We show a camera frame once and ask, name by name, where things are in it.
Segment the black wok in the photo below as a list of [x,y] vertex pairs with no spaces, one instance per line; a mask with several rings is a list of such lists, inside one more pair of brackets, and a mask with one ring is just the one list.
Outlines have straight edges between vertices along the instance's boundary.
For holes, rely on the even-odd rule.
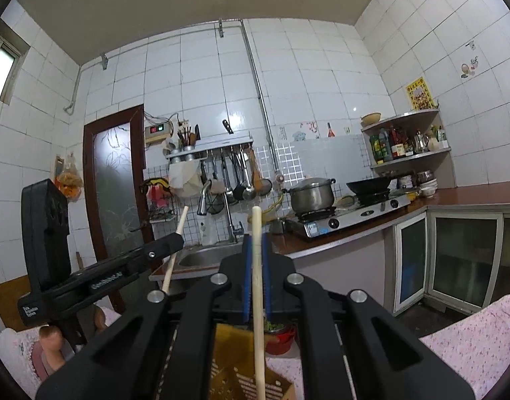
[[392,179],[390,177],[374,177],[374,179],[359,180],[358,182],[348,182],[348,188],[358,196],[374,194],[385,191]]

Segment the pot lid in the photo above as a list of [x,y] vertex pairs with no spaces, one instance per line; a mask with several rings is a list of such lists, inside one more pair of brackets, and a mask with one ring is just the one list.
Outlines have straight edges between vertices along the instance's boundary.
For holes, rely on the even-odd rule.
[[308,179],[303,179],[294,188],[291,188],[290,191],[301,191],[302,189],[318,188],[330,184],[331,179],[326,179],[326,177],[309,177]]

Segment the brown door frame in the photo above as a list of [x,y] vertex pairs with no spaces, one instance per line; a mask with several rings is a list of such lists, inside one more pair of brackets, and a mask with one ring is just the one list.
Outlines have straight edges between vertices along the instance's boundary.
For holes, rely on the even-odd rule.
[[[102,119],[95,120],[84,126],[82,145],[83,180],[85,184],[86,212],[90,224],[91,241],[94,246],[95,255],[98,261],[108,258],[103,230],[99,220],[99,208],[97,203],[97,192],[95,188],[94,174],[94,136],[113,128],[115,126],[129,123],[130,127],[130,155],[133,168],[134,195],[136,197],[136,208],[142,227],[142,236],[145,243],[154,240],[153,229],[146,221],[148,218],[147,201],[139,187],[144,182],[143,170],[145,168],[144,152],[144,105],[133,106],[119,111]],[[114,310],[118,313],[125,311],[125,303],[120,292],[109,294]]]

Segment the sink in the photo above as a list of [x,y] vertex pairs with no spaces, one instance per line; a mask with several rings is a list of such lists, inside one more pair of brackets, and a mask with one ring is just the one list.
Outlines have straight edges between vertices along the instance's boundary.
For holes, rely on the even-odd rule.
[[194,266],[211,266],[219,264],[222,259],[230,255],[242,253],[242,242],[235,244],[219,244],[216,246],[190,248],[187,254],[179,261],[179,266],[194,267]]

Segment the wooden bowl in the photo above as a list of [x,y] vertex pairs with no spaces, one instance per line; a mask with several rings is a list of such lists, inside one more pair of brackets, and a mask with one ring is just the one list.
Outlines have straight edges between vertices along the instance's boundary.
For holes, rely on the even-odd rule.
[[361,117],[361,120],[364,126],[373,125],[381,120],[381,113],[372,112],[371,114],[366,114],[366,116]]

